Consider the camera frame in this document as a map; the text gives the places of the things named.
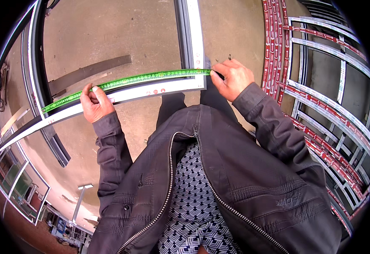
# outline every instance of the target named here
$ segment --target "patterned shirt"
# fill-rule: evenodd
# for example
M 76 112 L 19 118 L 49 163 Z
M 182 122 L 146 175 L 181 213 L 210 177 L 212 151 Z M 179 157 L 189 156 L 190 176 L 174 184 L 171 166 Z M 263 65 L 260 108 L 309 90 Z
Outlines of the patterned shirt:
M 189 145 L 175 175 L 169 218 L 158 242 L 161 254 L 241 253 L 204 175 L 197 143 Z

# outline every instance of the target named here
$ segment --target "green measuring tape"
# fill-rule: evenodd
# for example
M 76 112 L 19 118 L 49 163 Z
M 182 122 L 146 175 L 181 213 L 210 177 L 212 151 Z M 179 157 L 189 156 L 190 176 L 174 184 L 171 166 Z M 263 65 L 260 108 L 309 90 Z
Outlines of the green measuring tape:
M 210 75 L 209 69 L 179 69 L 176 71 L 167 71 L 167 72 L 151 72 L 147 74 L 135 75 L 123 79 L 117 79 L 113 81 L 109 81 L 103 84 L 98 85 L 104 91 L 114 89 L 117 87 L 123 87 L 130 84 L 141 83 L 144 81 L 150 80 L 159 80 L 159 79 L 170 79 L 175 77 L 188 77 L 188 76 L 195 76 L 195 75 Z M 62 99 L 55 101 L 54 103 L 49 104 L 42 108 L 42 113 L 47 113 L 52 109 L 56 109 L 62 105 L 67 103 L 73 102 L 80 98 L 82 91 L 76 92 L 75 94 L 68 95 Z

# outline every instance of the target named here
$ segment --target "man's right hand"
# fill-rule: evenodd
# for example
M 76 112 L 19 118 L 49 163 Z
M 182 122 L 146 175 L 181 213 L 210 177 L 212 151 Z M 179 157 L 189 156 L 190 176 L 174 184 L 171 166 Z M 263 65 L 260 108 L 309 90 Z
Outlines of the man's right hand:
M 214 71 L 222 74 L 224 81 Z M 249 84 L 254 82 L 253 72 L 235 59 L 213 65 L 210 76 L 219 93 L 230 102 L 233 102 Z
M 81 104 L 83 108 L 83 115 L 90 123 L 94 123 L 107 114 L 115 111 L 115 108 L 105 92 L 98 88 L 93 87 L 93 91 L 89 91 L 92 84 L 89 83 L 82 90 Z

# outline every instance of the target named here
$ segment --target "jacket cuff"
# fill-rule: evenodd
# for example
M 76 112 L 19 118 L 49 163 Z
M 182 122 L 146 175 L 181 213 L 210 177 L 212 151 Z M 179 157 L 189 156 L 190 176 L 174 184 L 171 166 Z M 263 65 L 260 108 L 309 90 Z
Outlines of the jacket cuff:
M 245 117 L 265 96 L 265 92 L 253 82 L 237 96 L 232 104 Z
M 117 112 L 114 111 L 92 123 L 93 129 L 98 137 L 109 135 L 113 131 L 116 131 L 120 127 L 119 118 L 117 118 Z

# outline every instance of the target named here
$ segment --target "leg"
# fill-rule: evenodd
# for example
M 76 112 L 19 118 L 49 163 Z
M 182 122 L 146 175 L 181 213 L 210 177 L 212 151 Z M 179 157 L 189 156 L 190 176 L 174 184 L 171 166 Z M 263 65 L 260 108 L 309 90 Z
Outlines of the leg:
M 157 128 L 176 111 L 186 108 L 184 99 L 185 94 L 183 93 L 162 95 L 162 103 L 157 119 Z
M 227 100 L 219 93 L 218 89 L 212 82 L 210 76 L 206 76 L 206 90 L 200 91 L 200 104 L 215 108 L 227 115 L 230 119 L 238 123 L 232 107 Z

